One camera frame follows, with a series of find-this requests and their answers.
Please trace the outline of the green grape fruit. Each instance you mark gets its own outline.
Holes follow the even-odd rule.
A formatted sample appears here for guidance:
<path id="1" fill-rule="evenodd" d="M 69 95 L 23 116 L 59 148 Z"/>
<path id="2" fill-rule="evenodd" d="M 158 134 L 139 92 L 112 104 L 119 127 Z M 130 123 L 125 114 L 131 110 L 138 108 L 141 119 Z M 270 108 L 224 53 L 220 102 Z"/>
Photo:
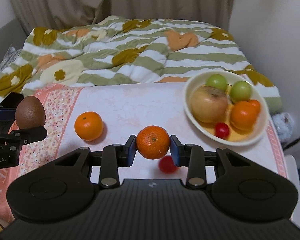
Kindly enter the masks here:
<path id="1" fill-rule="evenodd" d="M 252 86 L 246 81 L 237 81 L 230 90 L 230 100 L 233 103 L 247 101 L 252 94 Z"/>
<path id="2" fill-rule="evenodd" d="M 221 74 L 213 74 L 206 80 L 205 85 L 226 92 L 228 83 L 227 79 Z"/>

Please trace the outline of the yellow-red apple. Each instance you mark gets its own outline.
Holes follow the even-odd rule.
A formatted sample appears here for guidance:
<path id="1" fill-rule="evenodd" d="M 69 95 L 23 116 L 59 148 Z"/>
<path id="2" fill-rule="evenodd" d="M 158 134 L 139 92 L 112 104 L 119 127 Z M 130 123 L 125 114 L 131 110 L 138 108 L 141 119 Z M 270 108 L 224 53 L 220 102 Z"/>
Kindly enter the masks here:
<path id="1" fill-rule="evenodd" d="M 226 94 L 217 88 L 201 86 L 191 95 L 190 108 L 193 116 L 204 123 L 215 123 L 225 116 L 228 107 Z"/>

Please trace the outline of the brown kiwi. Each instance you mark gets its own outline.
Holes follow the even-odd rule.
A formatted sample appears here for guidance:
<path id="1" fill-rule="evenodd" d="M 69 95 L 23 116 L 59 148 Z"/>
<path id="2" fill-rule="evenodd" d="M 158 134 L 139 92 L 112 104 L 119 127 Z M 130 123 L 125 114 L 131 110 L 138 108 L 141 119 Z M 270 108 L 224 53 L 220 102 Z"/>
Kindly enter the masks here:
<path id="1" fill-rule="evenodd" d="M 44 126 L 45 119 L 44 107 L 35 96 L 25 97 L 15 111 L 15 122 L 19 129 Z"/>

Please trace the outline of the large orange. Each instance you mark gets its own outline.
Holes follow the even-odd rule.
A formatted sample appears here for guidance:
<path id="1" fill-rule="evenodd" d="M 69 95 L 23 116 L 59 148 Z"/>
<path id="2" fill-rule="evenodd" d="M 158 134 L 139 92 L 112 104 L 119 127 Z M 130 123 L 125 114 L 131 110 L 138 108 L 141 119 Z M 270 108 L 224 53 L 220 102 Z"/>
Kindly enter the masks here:
<path id="1" fill-rule="evenodd" d="M 96 112 L 84 112 L 77 117 L 74 129 L 82 140 L 93 141 L 103 132 L 103 120 Z"/>

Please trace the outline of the small cherry tomato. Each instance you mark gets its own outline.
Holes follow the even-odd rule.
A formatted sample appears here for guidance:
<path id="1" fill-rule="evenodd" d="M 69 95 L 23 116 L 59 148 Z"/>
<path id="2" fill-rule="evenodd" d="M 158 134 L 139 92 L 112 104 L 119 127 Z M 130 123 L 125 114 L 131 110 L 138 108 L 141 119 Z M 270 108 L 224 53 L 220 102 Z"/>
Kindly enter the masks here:
<path id="1" fill-rule="evenodd" d="M 215 125 L 215 136 L 220 139 L 228 139 L 230 135 L 230 128 L 224 122 L 219 122 Z"/>

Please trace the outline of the cream oval bowl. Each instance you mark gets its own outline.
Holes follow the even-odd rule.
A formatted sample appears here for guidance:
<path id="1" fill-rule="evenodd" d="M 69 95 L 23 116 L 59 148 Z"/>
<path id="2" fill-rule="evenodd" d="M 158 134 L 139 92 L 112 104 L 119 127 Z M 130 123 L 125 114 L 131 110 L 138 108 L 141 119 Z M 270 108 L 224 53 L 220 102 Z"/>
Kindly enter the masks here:
<path id="1" fill-rule="evenodd" d="M 233 85 L 236 81 L 244 81 L 245 79 L 237 74 L 227 72 L 227 71 L 221 71 L 221 70 L 215 70 L 215 71 L 209 71 L 209 72 L 202 72 L 199 73 L 191 78 L 188 79 L 188 81 L 185 83 L 184 89 L 183 89 L 183 105 L 184 110 L 189 118 L 190 122 L 193 123 L 193 125 L 201 131 L 206 137 L 220 143 L 223 145 L 228 145 L 231 147 L 243 147 L 243 146 L 249 146 L 256 142 L 258 142 L 266 133 L 266 128 L 269 125 L 269 109 L 267 106 L 266 101 L 264 98 L 260 95 L 260 93 L 257 91 L 255 87 L 252 88 L 252 99 L 256 99 L 260 102 L 261 105 L 261 111 L 259 114 L 259 117 L 257 117 L 256 124 L 253 127 L 253 130 L 248 133 L 246 136 L 241 136 L 237 132 L 231 132 L 230 133 L 230 140 L 223 140 L 221 138 L 218 138 L 213 135 L 211 128 L 206 128 L 198 122 L 194 116 L 192 115 L 190 111 L 190 95 L 195 91 L 195 89 L 199 88 L 201 85 L 205 83 L 205 81 L 213 74 L 222 74 L 227 79 L 229 85 Z"/>

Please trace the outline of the pink floral towel cloth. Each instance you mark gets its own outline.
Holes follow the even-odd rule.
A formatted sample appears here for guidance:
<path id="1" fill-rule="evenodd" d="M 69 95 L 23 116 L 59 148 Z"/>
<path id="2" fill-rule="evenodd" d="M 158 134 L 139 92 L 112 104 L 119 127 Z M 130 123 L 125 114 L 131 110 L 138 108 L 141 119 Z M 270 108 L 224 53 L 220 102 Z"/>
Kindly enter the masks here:
<path id="1" fill-rule="evenodd" d="M 6 201 L 12 181 L 79 147 L 99 151 L 110 144 L 124 144 L 132 134 L 151 125 L 164 128 L 183 144 L 196 144 L 207 151 L 220 144 L 205 136 L 187 118 L 183 107 L 183 83 L 65 87 L 49 85 L 36 91 L 45 108 L 45 140 L 23 146 L 19 165 L 0 169 L 0 217 L 13 221 Z M 94 141 L 77 136 L 74 123 L 84 112 L 96 112 L 104 123 Z"/>

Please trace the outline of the white plastic bag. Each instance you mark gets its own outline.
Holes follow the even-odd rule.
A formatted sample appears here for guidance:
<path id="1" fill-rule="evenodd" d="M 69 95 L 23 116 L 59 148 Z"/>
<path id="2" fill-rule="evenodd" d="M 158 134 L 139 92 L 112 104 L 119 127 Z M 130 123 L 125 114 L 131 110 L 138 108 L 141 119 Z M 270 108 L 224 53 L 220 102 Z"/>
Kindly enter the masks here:
<path id="1" fill-rule="evenodd" d="M 272 120 L 279 136 L 290 138 L 293 133 L 294 120 L 287 112 L 276 113 Z"/>

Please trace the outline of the right green grape fruit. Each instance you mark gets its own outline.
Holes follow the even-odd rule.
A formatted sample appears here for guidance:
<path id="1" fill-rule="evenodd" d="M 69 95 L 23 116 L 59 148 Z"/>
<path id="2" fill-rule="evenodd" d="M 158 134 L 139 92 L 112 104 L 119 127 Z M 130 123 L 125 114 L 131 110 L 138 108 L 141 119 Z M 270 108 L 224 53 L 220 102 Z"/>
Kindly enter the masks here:
<path id="1" fill-rule="evenodd" d="M 237 81 L 230 90 L 230 100 L 233 103 L 247 101 L 252 94 L 252 86 L 246 81 Z"/>

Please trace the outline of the small orange behind gripper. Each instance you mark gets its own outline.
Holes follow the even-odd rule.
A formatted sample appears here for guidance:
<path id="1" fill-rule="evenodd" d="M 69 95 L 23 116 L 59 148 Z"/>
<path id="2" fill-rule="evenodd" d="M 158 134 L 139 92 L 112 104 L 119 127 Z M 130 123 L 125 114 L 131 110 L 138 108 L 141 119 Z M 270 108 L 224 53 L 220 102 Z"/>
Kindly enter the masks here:
<path id="1" fill-rule="evenodd" d="M 248 100 L 249 113 L 258 116 L 261 111 L 261 104 L 258 100 Z"/>

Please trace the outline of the large red tomato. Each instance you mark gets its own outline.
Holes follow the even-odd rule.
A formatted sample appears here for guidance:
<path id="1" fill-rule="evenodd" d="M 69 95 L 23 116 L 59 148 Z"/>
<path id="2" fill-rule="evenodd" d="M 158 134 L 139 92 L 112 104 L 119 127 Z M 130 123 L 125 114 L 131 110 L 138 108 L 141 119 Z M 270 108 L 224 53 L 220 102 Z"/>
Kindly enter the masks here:
<path id="1" fill-rule="evenodd" d="M 159 160 L 158 168 L 162 173 L 165 174 L 172 174 L 178 169 L 178 167 L 175 166 L 173 159 L 170 155 L 166 155 Z"/>

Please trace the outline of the striped floral duvet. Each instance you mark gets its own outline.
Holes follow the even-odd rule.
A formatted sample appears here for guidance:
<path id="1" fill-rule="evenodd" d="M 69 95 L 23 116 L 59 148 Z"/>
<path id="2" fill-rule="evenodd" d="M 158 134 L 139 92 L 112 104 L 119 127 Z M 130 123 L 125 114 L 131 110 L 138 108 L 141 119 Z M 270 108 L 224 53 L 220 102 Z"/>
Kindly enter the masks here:
<path id="1" fill-rule="evenodd" d="M 0 102 L 11 92 L 32 95 L 51 83 L 180 82 L 212 69 L 241 75 L 271 113 L 281 109 L 277 87 L 254 69 L 226 30 L 197 21 L 119 16 L 70 29 L 34 28 L 16 59 L 0 72 Z"/>

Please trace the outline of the left green grape fruit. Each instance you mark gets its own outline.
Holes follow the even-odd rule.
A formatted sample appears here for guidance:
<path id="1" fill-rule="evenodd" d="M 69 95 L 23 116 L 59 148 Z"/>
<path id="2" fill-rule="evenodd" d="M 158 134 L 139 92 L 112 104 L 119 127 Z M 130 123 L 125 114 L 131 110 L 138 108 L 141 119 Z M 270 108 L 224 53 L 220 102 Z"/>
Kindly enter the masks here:
<path id="1" fill-rule="evenodd" d="M 213 74 L 206 80 L 205 85 L 226 92 L 228 83 L 227 79 L 221 74 Z"/>

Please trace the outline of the beige curtain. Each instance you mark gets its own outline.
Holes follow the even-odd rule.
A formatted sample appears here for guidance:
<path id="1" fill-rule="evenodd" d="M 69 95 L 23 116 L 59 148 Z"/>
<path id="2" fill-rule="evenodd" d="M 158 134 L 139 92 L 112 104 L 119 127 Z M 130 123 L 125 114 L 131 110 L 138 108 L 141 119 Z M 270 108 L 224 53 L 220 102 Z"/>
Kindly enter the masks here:
<path id="1" fill-rule="evenodd" d="M 176 19 L 229 26 L 233 0 L 10 0 L 26 31 L 95 24 L 110 15 L 128 19 Z"/>

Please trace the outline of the small mandarin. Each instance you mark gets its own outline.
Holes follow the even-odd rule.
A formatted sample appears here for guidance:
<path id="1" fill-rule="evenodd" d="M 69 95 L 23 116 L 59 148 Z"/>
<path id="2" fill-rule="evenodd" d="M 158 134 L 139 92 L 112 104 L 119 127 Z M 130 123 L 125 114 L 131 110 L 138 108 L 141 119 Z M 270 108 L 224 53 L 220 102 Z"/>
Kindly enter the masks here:
<path id="1" fill-rule="evenodd" d="M 170 148 L 170 137 L 159 126 L 147 126 L 136 137 L 138 152 L 146 159 L 161 159 Z"/>

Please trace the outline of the grey sofa backrest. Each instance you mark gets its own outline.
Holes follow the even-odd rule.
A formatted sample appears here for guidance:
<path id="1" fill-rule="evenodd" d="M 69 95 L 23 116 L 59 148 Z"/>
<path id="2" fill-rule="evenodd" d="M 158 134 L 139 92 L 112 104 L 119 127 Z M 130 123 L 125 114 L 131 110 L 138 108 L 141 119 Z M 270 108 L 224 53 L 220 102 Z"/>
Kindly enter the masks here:
<path id="1" fill-rule="evenodd" d="M 14 19 L 0 28 L 0 63 L 8 48 L 14 46 L 20 49 L 27 38 L 27 33 L 17 19 Z"/>

